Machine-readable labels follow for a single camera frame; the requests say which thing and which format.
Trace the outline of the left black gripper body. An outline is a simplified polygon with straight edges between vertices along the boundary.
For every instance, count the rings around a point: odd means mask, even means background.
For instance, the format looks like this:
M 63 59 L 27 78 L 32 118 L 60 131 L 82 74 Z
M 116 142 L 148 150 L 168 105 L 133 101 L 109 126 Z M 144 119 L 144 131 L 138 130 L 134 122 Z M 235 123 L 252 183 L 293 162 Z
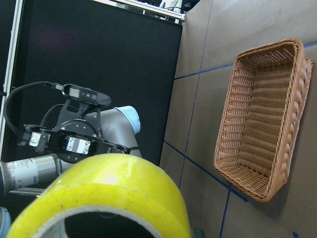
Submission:
M 71 164 L 94 155 L 131 152 L 129 147 L 102 138 L 99 130 L 82 119 L 72 119 L 52 129 L 25 124 L 18 145 L 32 147 L 37 154 L 56 154 Z

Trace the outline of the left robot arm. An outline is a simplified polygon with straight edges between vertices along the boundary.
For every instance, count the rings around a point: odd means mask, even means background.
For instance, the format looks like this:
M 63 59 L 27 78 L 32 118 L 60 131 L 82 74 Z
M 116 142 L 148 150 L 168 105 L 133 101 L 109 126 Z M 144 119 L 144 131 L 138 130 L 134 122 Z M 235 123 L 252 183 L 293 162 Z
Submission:
M 141 156 L 135 135 L 140 118 L 132 106 L 63 119 L 53 129 L 25 125 L 19 144 L 35 149 L 38 157 L 0 163 L 0 196 L 36 196 L 33 185 L 56 179 L 73 164 L 90 156 L 122 153 Z

